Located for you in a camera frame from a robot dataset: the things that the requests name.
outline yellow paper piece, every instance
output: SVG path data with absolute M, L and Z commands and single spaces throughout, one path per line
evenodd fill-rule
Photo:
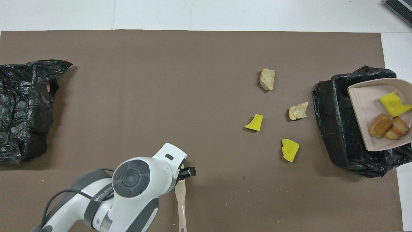
M 255 114 L 252 121 L 245 127 L 251 130 L 260 131 L 260 126 L 262 124 L 263 115 Z
M 285 160 L 293 162 L 297 150 L 299 149 L 299 144 L 289 139 L 282 139 L 282 152 Z
M 404 105 L 402 103 L 402 100 L 398 97 L 398 95 L 396 95 L 396 91 L 379 98 L 379 101 L 385 107 L 388 114 L 392 117 L 401 115 L 412 108 L 412 105 Z

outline white table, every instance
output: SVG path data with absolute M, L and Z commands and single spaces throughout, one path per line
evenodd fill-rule
M 328 31 L 382 34 L 385 66 L 412 82 L 412 28 L 380 0 L 0 0 L 0 32 L 30 30 Z M 412 231 L 412 163 L 397 168 Z

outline black garbage bag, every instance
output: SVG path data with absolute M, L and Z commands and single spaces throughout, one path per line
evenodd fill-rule
M 363 66 L 353 73 L 319 82 L 312 92 L 316 120 L 332 163 L 370 178 L 382 177 L 412 161 L 410 143 L 379 152 L 365 148 L 348 87 L 380 78 L 396 78 L 396 74 L 389 69 Z
M 56 77 L 71 65 L 64 60 L 0 65 L 0 162 L 18 165 L 46 152 Z

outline bin covered with black bag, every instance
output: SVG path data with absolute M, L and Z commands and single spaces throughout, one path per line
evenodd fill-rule
M 56 77 L 71 65 L 64 60 L 0 65 L 0 162 L 17 165 L 46 152 Z
M 365 148 L 348 87 L 380 78 L 396 78 L 396 74 L 389 69 L 364 66 L 321 81 L 312 92 L 316 120 L 332 163 L 370 178 L 384 176 L 412 161 L 410 143 L 379 152 Z

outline plate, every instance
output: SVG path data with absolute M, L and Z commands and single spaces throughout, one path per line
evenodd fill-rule
M 368 151 L 383 151 L 411 142 L 412 132 L 408 132 L 398 140 L 388 140 L 383 136 L 373 137 L 368 133 L 369 125 L 378 115 L 381 113 L 388 114 L 379 98 L 393 91 L 397 91 L 403 104 L 412 104 L 412 84 L 405 80 L 383 78 L 357 83 L 348 87 L 356 120 Z M 401 114 L 399 117 L 408 127 L 411 127 L 412 110 Z

